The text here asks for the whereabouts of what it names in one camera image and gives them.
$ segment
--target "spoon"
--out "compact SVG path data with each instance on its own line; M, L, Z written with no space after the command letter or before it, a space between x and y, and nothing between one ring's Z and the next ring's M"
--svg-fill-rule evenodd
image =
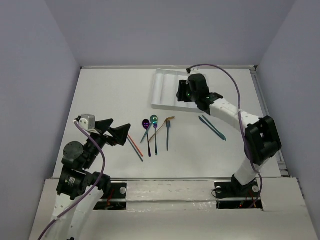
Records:
M148 119L144 119L142 121L142 126L145 130L148 130L148 128L150 127L150 121ZM148 131L146 131L146 138L148 140L148 151L149 151L149 158L151 157L151 151L150 151L150 144L149 144L149 135L148 135Z
M158 117L156 115L152 115L150 118L153 127L154 127L154 140L155 140L155 155L158 155L158 148L157 148L157 127L158 127Z

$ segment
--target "utensil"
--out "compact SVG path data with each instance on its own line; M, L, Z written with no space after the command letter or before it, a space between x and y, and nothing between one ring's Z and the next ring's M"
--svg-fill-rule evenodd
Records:
M203 116L203 117L204 117L204 119L206 119L208 121L208 123L206 123L206 121L199 116L200 121L203 122L205 125L207 125L207 127L210 128L223 141L227 141L225 135L223 135L221 132L219 132L205 116Z
M140 156L140 154L138 153L137 149L135 148L135 146L132 144L132 142L130 141L130 138L128 137L128 141L131 144L133 150L135 151L135 153L138 155L138 157L140 158L141 162L143 162L144 160L142 159L142 157Z
M140 149L138 148L138 146L136 145L135 141L132 139L132 137L130 137L130 135L128 134L128 138L131 140L131 142L133 143L133 145L135 146L135 148L138 150L139 154L141 155L141 157L143 157L144 155L142 154L142 152L140 151Z
M169 120L172 120L172 119L175 119L175 116L171 116L171 117L167 117L165 120L164 120L164 122L163 122L163 124L161 125L161 127L158 127L157 128L157 131L156 131L156 133L158 133L161 129L162 129L162 127L167 123L167 121L169 121ZM151 140L154 138L154 134L150 137L150 139L149 139L149 142L151 142Z
M152 115L152 124L154 127L154 139L155 139L155 155L158 155L158 148L157 148L157 127L158 127L158 117L156 115Z
M222 134L207 118L206 116L202 115L202 117L207 121L207 123L222 137L222 140L227 141L225 135Z
M171 127L170 120L166 121L165 126L167 128L167 131L166 131L166 151L168 152L168 149L169 149L169 128Z
M148 129L150 128L150 121L148 119L144 119L142 121L142 126L146 130L146 138L148 140L148 152L149 152L149 158L151 157L151 151L150 151L150 144L149 144L149 135L148 135Z
M140 143L142 143L142 142L144 141L144 139L145 139L145 137L147 136L147 133L149 132L149 129L151 128L151 126L152 126L152 125L150 124L150 126L148 127L148 129L145 131L145 133L144 133L144 135L143 135Z

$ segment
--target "white plastic tray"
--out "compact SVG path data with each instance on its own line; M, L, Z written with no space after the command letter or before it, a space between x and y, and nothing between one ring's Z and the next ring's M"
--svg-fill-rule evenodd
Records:
M161 110L175 110L201 113L194 102L177 99L179 80L187 80L189 74L182 71L157 69L154 74L151 92L151 107Z

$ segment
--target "teal chopsticks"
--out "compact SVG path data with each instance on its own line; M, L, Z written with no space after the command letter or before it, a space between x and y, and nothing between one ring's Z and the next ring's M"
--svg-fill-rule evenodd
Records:
M219 138L221 138L223 141L227 141L225 135L223 135L218 129L216 129L216 127L204 116L202 115L202 117L204 119L202 119L200 116L199 116L199 119L201 122L203 122L205 125L208 126L208 128L210 128Z

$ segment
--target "white wall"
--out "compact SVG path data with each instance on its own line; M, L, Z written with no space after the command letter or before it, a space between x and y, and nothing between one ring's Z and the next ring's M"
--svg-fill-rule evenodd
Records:
M46 0L75 59L258 65L294 0Z
M0 36L0 239L27 240L80 69L43 0L1 0Z
M258 67L289 172L320 237L320 1L297 0Z

